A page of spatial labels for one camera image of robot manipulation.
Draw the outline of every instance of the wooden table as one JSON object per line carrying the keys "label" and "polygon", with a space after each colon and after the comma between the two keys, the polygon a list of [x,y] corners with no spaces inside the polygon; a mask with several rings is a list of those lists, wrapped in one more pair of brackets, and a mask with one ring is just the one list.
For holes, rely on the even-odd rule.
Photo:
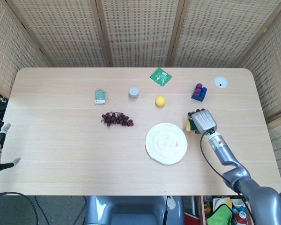
{"label": "wooden table", "polygon": [[[4,117],[12,124],[1,162],[21,157],[0,172],[0,192],[26,195],[230,195],[235,194],[201,155],[200,135],[186,132],[188,150],[175,165],[162,165],[145,149],[147,132],[168,122],[185,130],[187,113],[209,109],[237,159],[262,186],[281,191],[281,179],[253,76],[240,68],[164,68],[164,86],[149,77],[156,68],[25,68],[19,71]],[[229,85],[216,87],[224,76]],[[203,102],[190,98],[197,83]],[[138,86],[137,100],[128,97]],[[94,105],[95,90],[106,104]],[[164,96],[159,108],[155,98]],[[101,123],[108,111],[124,112],[133,127]],[[224,172],[207,140],[204,151]]]}

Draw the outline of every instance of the paper plate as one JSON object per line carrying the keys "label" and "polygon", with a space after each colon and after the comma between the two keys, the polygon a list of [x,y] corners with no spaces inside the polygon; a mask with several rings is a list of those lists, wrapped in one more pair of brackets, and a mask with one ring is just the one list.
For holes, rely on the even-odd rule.
{"label": "paper plate", "polygon": [[185,155],[187,139],[176,125],[160,123],[147,133],[146,149],[150,157],[157,162],[171,165],[179,162]]}

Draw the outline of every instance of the gray floor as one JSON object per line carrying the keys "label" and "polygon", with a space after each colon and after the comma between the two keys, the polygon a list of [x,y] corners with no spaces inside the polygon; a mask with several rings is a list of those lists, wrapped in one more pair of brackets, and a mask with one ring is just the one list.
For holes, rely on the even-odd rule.
{"label": "gray floor", "polygon": [[[39,225],[46,225],[34,197],[29,197],[37,208]],[[72,225],[84,206],[82,196],[38,196],[37,199],[51,225]],[[191,212],[189,199],[184,197],[187,213]],[[77,225],[82,224],[84,216],[85,209]],[[0,196],[0,225],[34,225],[35,222],[33,209],[26,199],[21,196]]]}

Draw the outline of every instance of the red grapes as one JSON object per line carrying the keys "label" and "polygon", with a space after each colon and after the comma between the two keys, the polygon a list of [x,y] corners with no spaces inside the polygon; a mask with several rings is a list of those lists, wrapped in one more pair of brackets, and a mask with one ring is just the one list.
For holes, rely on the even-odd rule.
{"label": "red grapes", "polygon": [[106,114],[102,115],[102,121],[106,123],[108,127],[111,124],[121,124],[122,126],[133,126],[133,120],[129,119],[129,116],[126,116],[122,112],[107,112]]}

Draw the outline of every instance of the stacked blocks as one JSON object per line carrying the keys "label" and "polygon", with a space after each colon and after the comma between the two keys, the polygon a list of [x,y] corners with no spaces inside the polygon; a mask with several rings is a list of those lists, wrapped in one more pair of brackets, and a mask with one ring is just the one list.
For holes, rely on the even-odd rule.
{"label": "stacked blocks", "polygon": [[207,88],[203,87],[201,83],[198,83],[196,85],[195,91],[192,94],[192,98],[202,102],[205,98],[206,92],[207,92]]}

